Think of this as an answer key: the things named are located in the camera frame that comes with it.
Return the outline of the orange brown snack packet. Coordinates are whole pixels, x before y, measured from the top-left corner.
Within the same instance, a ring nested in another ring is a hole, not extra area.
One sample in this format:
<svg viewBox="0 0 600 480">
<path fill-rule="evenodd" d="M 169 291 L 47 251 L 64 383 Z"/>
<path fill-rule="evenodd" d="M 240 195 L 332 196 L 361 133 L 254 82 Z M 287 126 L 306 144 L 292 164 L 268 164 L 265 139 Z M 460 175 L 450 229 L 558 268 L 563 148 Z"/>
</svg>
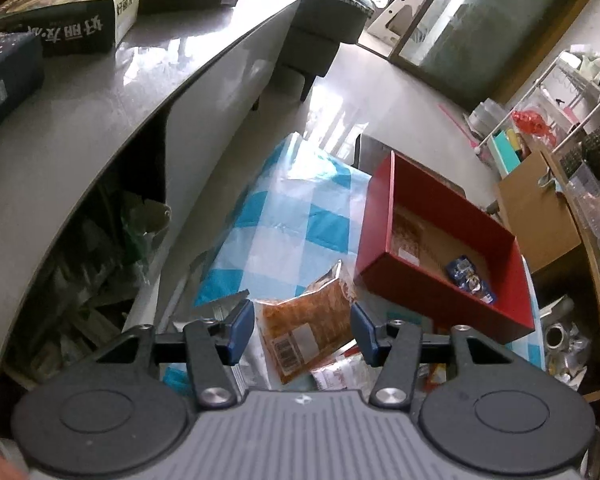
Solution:
<svg viewBox="0 0 600 480">
<path fill-rule="evenodd" d="M 348 269 L 337 261 L 302 294 L 258 302 L 262 344 L 282 384 L 312 370 L 353 339 L 350 315 L 355 300 Z"/>
</svg>

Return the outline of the red yellow snack packet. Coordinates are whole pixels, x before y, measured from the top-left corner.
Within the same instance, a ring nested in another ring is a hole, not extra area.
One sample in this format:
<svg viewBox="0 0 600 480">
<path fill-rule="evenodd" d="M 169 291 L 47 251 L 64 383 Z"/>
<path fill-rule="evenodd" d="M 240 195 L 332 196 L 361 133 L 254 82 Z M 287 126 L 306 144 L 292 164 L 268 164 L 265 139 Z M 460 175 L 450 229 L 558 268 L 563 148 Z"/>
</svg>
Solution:
<svg viewBox="0 0 600 480">
<path fill-rule="evenodd" d="M 358 346 L 350 341 L 326 361 L 311 370 L 318 390 L 360 390 L 373 383 L 372 369 Z"/>
</svg>

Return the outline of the red cardboard box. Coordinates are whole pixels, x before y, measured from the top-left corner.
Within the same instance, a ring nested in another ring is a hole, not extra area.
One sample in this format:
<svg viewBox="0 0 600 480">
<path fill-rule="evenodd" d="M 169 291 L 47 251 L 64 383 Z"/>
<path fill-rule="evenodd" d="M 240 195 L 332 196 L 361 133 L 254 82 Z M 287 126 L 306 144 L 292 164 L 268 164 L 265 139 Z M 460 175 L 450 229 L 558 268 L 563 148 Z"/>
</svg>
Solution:
<svg viewBox="0 0 600 480">
<path fill-rule="evenodd" d="M 446 270 L 466 257 L 495 299 L 461 289 Z M 465 197 L 390 153 L 367 188 L 355 278 L 372 294 L 431 318 L 469 325 L 506 344 L 534 330 L 516 237 Z"/>
</svg>

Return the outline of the blue small snack packet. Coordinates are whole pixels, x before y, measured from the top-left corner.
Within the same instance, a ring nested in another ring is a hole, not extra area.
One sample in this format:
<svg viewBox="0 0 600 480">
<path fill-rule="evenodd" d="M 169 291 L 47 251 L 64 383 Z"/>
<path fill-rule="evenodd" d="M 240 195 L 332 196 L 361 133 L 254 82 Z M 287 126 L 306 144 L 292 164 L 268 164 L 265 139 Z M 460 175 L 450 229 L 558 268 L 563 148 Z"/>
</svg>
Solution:
<svg viewBox="0 0 600 480">
<path fill-rule="evenodd" d="M 462 255 L 445 266 L 445 272 L 456 287 L 485 304 L 494 304 L 496 296 L 489 284 L 478 273 L 476 266 L 465 255 Z"/>
</svg>

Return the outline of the blue white checkered tablecloth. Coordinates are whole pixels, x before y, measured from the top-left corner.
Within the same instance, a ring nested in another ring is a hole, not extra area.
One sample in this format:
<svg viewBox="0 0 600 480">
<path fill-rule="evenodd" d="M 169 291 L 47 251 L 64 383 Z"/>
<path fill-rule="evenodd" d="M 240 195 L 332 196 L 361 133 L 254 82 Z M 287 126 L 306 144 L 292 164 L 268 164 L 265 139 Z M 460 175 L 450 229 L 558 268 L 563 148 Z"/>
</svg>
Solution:
<svg viewBox="0 0 600 480">
<path fill-rule="evenodd" d="M 300 136 L 290 136 L 279 144 L 242 201 L 195 304 L 173 319 L 173 329 L 199 337 L 200 350 L 210 352 L 222 364 L 208 325 L 224 320 L 238 301 L 250 300 L 256 322 L 248 346 L 234 366 L 247 367 L 254 388 L 283 388 L 262 344 L 258 302 L 294 298 L 342 261 L 353 282 L 355 301 L 383 321 L 403 321 L 385 364 L 366 363 L 375 372 L 373 383 L 364 390 L 373 403 L 383 404 L 392 394 L 408 398 L 420 364 L 452 359 L 449 339 L 459 330 L 501 344 L 469 325 L 437 328 L 431 318 L 372 294 L 356 280 L 355 263 L 372 177 L 337 162 Z"/>
</svg>

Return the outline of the dark wooden stool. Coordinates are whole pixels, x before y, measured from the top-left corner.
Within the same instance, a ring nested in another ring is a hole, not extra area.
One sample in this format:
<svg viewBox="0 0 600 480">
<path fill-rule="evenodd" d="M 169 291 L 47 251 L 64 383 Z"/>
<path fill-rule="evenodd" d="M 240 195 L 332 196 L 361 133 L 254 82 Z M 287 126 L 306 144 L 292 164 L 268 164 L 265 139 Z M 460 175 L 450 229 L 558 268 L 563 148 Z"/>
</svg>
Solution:
<svg viewBox="0 0 600 480">
<path fill-rule="evenodd" d="M 464 188 L 457 185 L 453 181 L 443 177 L 442 174 L 438 174 L 434 170 L 426 167 L 421 162 L 418 162 L 411 157 L 402 154 L 401 152 L 395 150 L 391 146 L 378 141 L 372 136 L 368 136 L 367 134 L 361 133 L 355 140 L 354 146 L 354 159 L 353 159 L 353 167 L 365 172 L 366 174 L 373 174 L 380 163 L 391 153 L 396 152 L 396 154 L 405 158 L 408 162 L 418 167 L 420 170 L 425 171 L 426 174 L 429 174 L 431 177 L 434 177 L 448 188 L 452 188 L 452 190 L 460 196 L 465 197 L 466 193 Z"/>
</svg>

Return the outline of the grey coffee table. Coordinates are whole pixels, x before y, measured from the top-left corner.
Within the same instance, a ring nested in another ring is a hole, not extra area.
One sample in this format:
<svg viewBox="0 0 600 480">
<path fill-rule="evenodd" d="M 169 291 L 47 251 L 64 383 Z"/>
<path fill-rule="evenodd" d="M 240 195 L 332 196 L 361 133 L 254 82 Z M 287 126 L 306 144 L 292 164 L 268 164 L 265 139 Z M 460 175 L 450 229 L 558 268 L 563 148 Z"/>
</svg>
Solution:
<svg viewBox="0 0 600 480">
<path fill-rule="evenodd" d="M 271 78 L 301 0 L 145 15 L 103 55 L 49 58 L 43 87 L 0 125 L 0 368 L 60 234 L 148 122 L 172 210 L 130 325 L 151 322 L 160 274 L 213 168 Z"/>
</svg>

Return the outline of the brown cardboard box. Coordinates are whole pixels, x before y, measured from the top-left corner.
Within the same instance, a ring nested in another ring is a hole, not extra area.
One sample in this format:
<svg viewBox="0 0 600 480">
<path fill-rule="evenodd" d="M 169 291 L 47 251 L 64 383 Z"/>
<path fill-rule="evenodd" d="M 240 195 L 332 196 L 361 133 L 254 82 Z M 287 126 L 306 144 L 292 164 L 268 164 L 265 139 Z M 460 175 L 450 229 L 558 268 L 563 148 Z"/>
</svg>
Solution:
<svg viewBox="0 0 600 480">
<path fill-rule="evenodd" d="M 541 152 L 532 152 L 498 182 L 496 197 L 532 274 L 547 271 L 581 245 L 576 222 Z"/>
</svg>

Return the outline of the red plastic bag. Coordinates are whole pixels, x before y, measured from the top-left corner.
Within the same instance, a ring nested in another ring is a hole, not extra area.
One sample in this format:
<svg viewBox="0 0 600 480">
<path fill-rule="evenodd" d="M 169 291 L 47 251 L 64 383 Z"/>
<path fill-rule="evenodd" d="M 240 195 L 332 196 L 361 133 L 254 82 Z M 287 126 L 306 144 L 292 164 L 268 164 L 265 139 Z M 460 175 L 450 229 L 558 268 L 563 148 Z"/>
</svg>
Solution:
<svg viewBox="0 0 600 480">
<path fill-rule="evenodd" d="M 531 136 L 549 148 L 556 146 L 555 133 L 540 113 L 535 110 L 514 110 L 512 119 L 519 133 Z"/>
</svg>

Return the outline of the framed glass panel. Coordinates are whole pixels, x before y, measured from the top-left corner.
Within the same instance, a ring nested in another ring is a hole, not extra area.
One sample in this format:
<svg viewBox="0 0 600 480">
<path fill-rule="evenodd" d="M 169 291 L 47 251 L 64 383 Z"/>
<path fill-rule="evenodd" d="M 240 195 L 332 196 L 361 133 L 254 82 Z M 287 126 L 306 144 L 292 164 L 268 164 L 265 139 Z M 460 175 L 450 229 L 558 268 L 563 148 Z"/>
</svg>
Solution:
<svg viewBox="0 0 600 480">
<path fill-rule="evenodd" d="M 504 103 L 590 0 L 424 0 L 389 60 L 464 110 Z"/>
</svg>

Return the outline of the dark blue box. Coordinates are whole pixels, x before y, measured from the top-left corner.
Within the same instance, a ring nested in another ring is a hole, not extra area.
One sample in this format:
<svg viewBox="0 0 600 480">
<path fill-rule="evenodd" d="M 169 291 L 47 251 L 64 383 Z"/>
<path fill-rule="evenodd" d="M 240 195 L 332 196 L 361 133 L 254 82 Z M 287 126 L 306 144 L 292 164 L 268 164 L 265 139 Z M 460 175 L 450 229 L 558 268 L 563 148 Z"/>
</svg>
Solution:
<svg viewBox="0 0 600 480">
<path fill-rule="evenodd" d="M 0 125 L 43 81 L 38 37 L 32 32 L 0 32 Z"/>
</svg>

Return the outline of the dark green box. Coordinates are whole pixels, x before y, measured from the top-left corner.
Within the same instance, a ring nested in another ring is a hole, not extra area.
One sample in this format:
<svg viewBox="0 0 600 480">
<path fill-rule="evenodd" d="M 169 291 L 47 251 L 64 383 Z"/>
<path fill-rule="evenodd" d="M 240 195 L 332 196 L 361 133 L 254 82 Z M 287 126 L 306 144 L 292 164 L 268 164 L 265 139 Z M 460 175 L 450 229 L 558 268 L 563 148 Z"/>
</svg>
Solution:
<svg viewBox="0 0 600 480">
<path fill-rule="evenodd" d="M 8 0 L 0 32 L 30 32 L 45 56 L 106 53 L 135 24 L 140 0 Z"/>
</svg>

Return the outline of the dark green sofa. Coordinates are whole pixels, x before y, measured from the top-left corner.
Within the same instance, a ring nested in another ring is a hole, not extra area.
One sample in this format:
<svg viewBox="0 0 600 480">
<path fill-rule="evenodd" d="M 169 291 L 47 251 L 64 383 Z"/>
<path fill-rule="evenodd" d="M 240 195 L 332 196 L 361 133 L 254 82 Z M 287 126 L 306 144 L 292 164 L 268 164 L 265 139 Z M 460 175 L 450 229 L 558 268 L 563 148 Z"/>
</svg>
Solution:
<svg viewBox="0 0 600 480">
<path fill-rule="evenodd" d="M 328 73 L 342 44 L 356 44 L 375 11 L 389 0 L 301 0 L 278 58 L 304 78 L 300 100 Z"/>
</svg>

